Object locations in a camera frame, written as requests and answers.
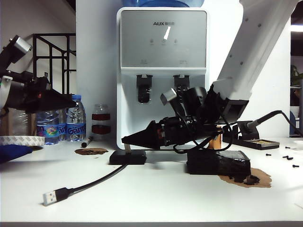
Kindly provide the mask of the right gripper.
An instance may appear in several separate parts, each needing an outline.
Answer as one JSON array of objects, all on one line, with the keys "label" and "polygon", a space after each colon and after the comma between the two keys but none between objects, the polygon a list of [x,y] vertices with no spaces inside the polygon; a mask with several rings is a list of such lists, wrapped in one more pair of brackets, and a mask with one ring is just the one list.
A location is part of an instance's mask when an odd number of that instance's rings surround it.
[{"label": "right gripper", "polygon": [[192,129],[179,117],[165,117],[158,123],[151,121],[145,130],[123,137],[122,143],[151,149],[183,145],[198,139],[196,131]]}]

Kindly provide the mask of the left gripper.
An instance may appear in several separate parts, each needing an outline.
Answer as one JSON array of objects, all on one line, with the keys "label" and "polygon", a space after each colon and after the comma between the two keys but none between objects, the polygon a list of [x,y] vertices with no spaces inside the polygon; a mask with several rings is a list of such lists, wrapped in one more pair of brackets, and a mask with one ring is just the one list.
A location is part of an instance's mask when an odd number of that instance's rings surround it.
[{"label": "left gripper", "polygon": [[33,73],[7,71],[12,82],[7,98],[7,107],[23,111],[52,111],[75,107],[76,102],[51,89],[47,77]]}]

